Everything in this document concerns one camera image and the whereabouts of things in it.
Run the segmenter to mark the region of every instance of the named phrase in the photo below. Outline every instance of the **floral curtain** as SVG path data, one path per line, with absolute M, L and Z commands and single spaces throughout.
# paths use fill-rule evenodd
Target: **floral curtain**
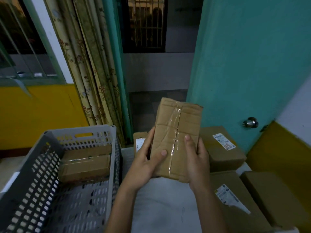
M 45 0 L 90 125 L 117 127 L 121 101 L 102 0 Z

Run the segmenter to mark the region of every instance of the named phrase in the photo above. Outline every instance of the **white label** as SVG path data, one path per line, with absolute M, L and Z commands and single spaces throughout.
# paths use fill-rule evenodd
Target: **white label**
M 144 143 L 144 141 L 145 141 L 145 138 L 136 139 L 136 153 L 142 147 L 142 144 Z
M 223 134 L 218 133 L 216 135 L 213 135 L 213 137 L 218 141 L 226 150 L 231 150 L 235 148 L 236 146 L 231 143 Z
M 7 192 L 9 190 L 9 188 L 11 187 L 11 185 L 13 184 L 13 182 L 15 181 L 15 179 L 17 178 L 18 174 L 20 172 L 14 172 L 13 175 L 11 176 L 10 180 L 6 183 L 5 187 L 2 189 L 2 192 Z
M 225 184 L 215 190 L 215 194 L 223 204 L 228 205 L 229 207 L 235 206 L 247 214 L 251 213 Z

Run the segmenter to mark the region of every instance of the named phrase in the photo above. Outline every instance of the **gray plastic crate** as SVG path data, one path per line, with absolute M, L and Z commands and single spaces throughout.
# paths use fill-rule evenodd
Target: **gray plastic crate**
M 77 136 L 82 133 L 90 136 Z M 59 182 L 65 150 L 106 144 L 112 145 L 108 181 Z M 0 232 L 103 232 L 119 188 L 120 155 L 115 126 L 44 132 L 13 175 L 16 179 L 0 194 Z

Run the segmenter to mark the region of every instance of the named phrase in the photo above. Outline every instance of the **cardboard box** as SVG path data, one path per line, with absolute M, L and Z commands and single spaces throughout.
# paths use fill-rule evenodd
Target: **cardboard box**
M 66 151 L 59 166 L 61 182 L 109 179 L 111 145 Z
M 244 152 L 223 126 L 203 127 L 200 137 L 210 156 L 211 172 L 236 170 L 245 162 Z
M 156 176 L 189 182 L 184 138 L 189 134 L 197 145 L 202 110 L 203 107 L 196 104 L 162 98 L 150 157 L 164 149 L 168 155 L 155 171 Z
M 241 180 L 275 229 L 291 230 L 308 222 L 308 213 L 274 173 L 244 172 Z
M 215 195 L 231 232 L 234 233 L 256 233 L 269 232 L 272 230 L 268 220 L 265 218 L 259 207 L 252 199 L 247 188 L 240 180 L 235 171 L 215 172 L 210 176 L 212 190 L 216 191 L 222 185 L 226 185 L 235 197 L 242 203 L 250 214 L 236 206 L 223 204 Z
M 134 138 L 134 157 L 136 157 L 138 150 L 142 147 L 148 132 L 135 132 L 133 134 Z

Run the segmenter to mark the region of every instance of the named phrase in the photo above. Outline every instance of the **yellow wall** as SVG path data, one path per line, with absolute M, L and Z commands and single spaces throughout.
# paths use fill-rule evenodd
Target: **yellow wall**
M 311 215 L 311 149 L 308 145 L 272 122 L 248 153 L 247 164 L 255 171 L 276 173 Z M 299 230 L 311 232 L 311 223 L 299 226 Z
M 48 129 L 88 126 L 73 84 L 0 88 L 0 150 L 32 147 Z

